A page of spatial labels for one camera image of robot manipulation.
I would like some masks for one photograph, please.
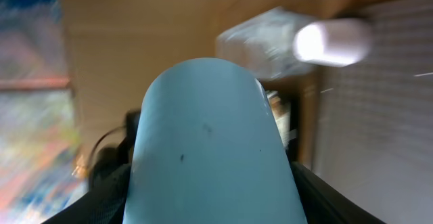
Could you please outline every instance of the white cylinder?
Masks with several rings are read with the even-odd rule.
[[[371,27],[356,18],[313,22],[294,39],[294,55],[303,62],[343,67],[361,61],[371,47]]]
[[[260,83],[214,58],[163,72],[143,101],[123,223],[305,224]]]

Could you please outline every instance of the transparent plastic package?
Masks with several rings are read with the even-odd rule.
[[[296,33],[315,20],[277,7],[219,35],[216,55],[262,80],[306,74],[314,65],[298,61],[292,44]]]

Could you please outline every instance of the dark spot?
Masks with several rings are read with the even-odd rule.
[[[212,136],[212,128],[206,123],[203,124],[203,130],[205,130],[208,133],[209,137]]]

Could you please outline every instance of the light blue container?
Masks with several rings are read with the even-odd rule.
[[[123,223],[306,223],[267,97],[248,71],[201,58],[152,83]]]

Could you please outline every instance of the gray panel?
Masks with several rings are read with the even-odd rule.
[[[314,171],[387,223],[431,223],[433,0],[363,13],[374,47],[358,64],[325,69]]]

